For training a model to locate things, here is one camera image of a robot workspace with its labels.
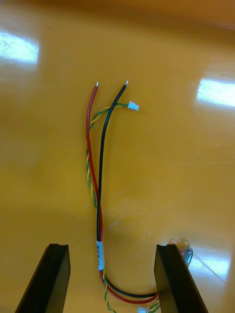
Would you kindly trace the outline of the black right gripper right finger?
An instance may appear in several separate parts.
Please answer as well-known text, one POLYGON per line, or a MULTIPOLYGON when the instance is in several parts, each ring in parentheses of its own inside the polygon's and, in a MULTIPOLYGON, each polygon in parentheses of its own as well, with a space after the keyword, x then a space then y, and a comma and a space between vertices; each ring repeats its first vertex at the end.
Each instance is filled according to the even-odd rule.
POLYGON ((157 245, 154 274, 161 312, 208 312, 184 258, 175 244, 157 245))

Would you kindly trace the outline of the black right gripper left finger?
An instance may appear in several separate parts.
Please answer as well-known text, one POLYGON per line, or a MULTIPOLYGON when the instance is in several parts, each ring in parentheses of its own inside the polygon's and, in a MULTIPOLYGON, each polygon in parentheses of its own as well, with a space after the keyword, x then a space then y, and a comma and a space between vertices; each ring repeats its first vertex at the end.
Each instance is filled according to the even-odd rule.
POLYGON ((62 313, 70 274, 68 245, 49 244, 16 308, 17 313, 62 313))

